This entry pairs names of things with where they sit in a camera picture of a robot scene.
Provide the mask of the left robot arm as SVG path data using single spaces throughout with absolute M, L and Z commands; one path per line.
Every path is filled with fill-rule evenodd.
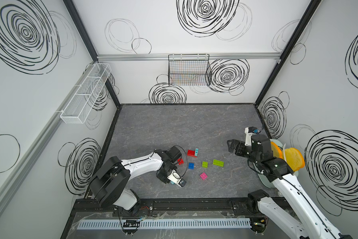
M 116 206 L 134 216 L 141 208 L 141 200 L 133 190 L 126 189 L 128 182 L 146 173 L 155 172 L 156 177 L 164 184 L 173 183 L 184 187 L 186 181 L 178 173 L 177 167 L 180 159 L 181 151 L 176 145 L 168 150 L 157 149 L 134 159 L 121 160 L 113 156 L 92 175 L 88 186 L 101 208 Z

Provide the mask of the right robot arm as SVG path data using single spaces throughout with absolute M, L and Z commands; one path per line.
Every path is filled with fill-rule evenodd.
M 287 162 L 273 155 L 271 141 L 265 135 L 248 133 L 245 141 L 230 139 L 228 150 L 244 157 L 254 165 L 284 196 L 297 219 L 282 209 L 263 190 L 248 195 L 248 209 L 261 212 L 282 229 L 291 239 L 350 239 L 342 234 L 304 191 Z

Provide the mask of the long green lego brick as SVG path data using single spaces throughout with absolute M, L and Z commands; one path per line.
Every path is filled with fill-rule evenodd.
M 220 161 L 220 160 L 213 160 L 213 165 L 219 166 L 219 167 L 224 167 L 224 162 Z

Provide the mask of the long red lego brick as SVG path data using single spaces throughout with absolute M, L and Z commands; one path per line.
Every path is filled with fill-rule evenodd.
M 196 151 L 194 151 L 194 150 L 188 150 L 188 151 L 187 151 L 187 156 L 197 157 Z

